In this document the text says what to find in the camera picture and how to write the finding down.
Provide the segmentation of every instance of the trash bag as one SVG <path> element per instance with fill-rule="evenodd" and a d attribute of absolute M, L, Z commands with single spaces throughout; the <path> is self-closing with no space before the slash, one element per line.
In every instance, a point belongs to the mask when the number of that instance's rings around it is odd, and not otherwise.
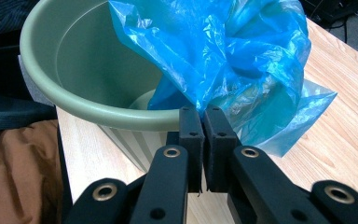
<path fill-rule="evenodd" d="M 336 93 L 304 81 L 297 0 L 109 0 L 119 40 L 163 73 L 149 109 L 217 105 L 244 145 L 284 155 Z"/>

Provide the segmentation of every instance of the plastic bag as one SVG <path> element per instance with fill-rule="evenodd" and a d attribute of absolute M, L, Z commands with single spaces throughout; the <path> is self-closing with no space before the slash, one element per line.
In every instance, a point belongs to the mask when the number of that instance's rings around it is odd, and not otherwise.
<path fill-rule="evenodd" d="M 282 156 L 335 92 L 308 81 L 298 1 L 110 0 L 117 36 L 163 73 L 149 109 L 220 106 L 244 145 Z"/>

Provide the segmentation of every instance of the wood grain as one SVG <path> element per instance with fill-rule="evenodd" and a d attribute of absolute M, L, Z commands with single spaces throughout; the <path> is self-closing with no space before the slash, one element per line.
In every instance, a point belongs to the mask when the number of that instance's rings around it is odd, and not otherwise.
<path fill-rule="evenodd" d="M 358 52 L 309 21 L 312 50 L 305 77 L 338 92 L 330 107 L 283 157 L 271 158 L 297 185 L 310 190 L 334 179 L 358 190 Z M 72 196 L 94 180 L 129 183 L 139 171 L 97 127 L 58 109 Z M 190 194 L 187 223 L 232 223 L 224 194 Z"/>

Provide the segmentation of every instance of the blue plastic bag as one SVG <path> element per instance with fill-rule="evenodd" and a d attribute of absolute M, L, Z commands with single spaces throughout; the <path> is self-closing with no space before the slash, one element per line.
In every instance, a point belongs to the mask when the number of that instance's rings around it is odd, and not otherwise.
<path fill-rule="evenodd" d="M 220 106 L 244 145 L 282 156 L 335 92 L 304 81 L 306 18 L 288 0 L 110 0 L 117 36 L 163 73 L 149 109 Z"/>

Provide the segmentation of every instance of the wooden table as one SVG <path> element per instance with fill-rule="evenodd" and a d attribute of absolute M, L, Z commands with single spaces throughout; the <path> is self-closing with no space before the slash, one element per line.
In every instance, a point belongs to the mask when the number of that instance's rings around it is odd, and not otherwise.
<path fill-rule="evenodd" d="M 312 50 L 305 77 L 338 96 L 283 158 L 271 158 L 304 189 L 334 179 L 358 191 L 358 52 L 311 21 L 309 31 Z M 95 180 L 130 183 L 143 174 L 97 125 L 60 109 L 58 114 L 74 201 Z M 232 222 L 224 194 L 189 195 L 187 223 Z"/>

